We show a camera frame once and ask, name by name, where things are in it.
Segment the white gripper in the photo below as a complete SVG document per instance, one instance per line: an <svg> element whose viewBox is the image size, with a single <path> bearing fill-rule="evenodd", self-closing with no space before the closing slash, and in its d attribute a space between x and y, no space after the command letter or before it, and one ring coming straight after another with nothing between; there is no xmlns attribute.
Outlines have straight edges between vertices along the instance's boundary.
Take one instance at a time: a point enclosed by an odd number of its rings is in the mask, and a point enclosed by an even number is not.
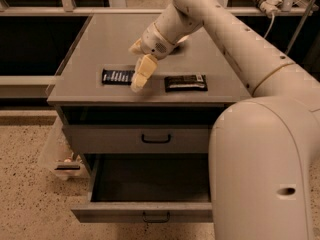
<svg viewBox="0 0 320 240"><path fill-rule="evenodd" d="M139 92L157 68L157 60L167 57L175 48L175 44L164 37L155 23L151 23L130 48L135 55L147 54L140 57L136 63L131 79L131 90Z"/></svg>

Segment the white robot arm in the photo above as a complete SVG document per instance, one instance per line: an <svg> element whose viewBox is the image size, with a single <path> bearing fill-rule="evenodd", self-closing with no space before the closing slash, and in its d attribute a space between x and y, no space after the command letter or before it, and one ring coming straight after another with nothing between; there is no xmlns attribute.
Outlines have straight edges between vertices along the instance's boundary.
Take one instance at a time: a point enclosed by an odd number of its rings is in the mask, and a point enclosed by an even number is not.
<svg viewBox="0 0 320 240"><path fill-rule="evenodd" d="M250 97L209 141L216 240L314 240L309 167L320 155L320 85L217 0L172 0L131 47L138 91L179 41L204 28Z"/></svg>

